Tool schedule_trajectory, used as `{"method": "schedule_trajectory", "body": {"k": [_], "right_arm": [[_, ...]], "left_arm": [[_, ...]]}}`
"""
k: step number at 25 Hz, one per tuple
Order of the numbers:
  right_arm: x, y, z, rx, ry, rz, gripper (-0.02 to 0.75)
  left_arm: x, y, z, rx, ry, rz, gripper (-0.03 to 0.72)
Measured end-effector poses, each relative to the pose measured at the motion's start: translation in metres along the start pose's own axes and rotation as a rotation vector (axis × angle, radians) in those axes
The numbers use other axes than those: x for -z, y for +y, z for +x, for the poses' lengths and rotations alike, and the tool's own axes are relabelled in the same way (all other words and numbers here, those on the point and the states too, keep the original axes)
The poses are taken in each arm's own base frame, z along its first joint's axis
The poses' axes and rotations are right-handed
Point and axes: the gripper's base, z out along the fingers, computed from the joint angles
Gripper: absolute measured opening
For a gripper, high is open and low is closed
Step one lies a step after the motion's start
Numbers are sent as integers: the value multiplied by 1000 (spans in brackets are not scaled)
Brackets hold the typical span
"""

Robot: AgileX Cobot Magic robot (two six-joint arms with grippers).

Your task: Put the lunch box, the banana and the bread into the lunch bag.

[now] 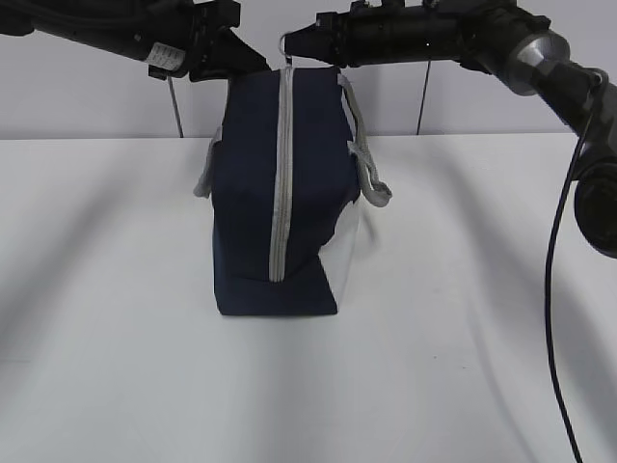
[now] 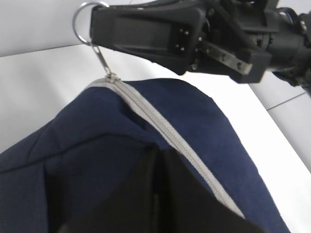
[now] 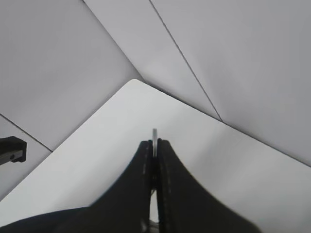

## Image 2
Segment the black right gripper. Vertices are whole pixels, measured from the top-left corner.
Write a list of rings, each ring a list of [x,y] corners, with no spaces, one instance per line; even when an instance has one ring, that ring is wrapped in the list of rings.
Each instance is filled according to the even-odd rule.
[[[276,0],[219,0],[204,24],[189,71],[259,83],[265,72],[304,82],[304,16]]]

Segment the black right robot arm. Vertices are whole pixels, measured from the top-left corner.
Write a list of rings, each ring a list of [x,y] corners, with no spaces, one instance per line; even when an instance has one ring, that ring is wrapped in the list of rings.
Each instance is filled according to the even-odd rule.
[[[259,83],[270,71],[311,89],[311,16],[276,0],[156,0],[96,6],[91,41],[172,72]]]

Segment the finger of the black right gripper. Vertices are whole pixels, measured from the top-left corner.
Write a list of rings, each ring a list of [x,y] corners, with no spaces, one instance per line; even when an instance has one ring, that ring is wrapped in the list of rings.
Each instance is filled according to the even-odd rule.
[[[184,74],[199,42],[204,9],[199,4],[94,9],[91,40]]]
[[[191,7],[191,6],[198,6],[199,8],[203,9],[219,9],[219,1],[218,0],[154,0],[150,2],[143,2],[143,3],[134,3],[134,4],[127,4],[127,5],[110,5],[107,10],[114,10],[114,9],[136,9],[136,8],[158,8],[158,7],[173,7],[173,8],[180,8],[180,7]]]

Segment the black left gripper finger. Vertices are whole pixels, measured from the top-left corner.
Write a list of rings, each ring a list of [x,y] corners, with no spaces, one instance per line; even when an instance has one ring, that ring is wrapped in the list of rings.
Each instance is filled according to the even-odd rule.
[[[261,232],[217,201],[175,150],[146,148],[108,194],[90,176],[86,182],[69,190],[62,178],[47,176],[50,232]]]

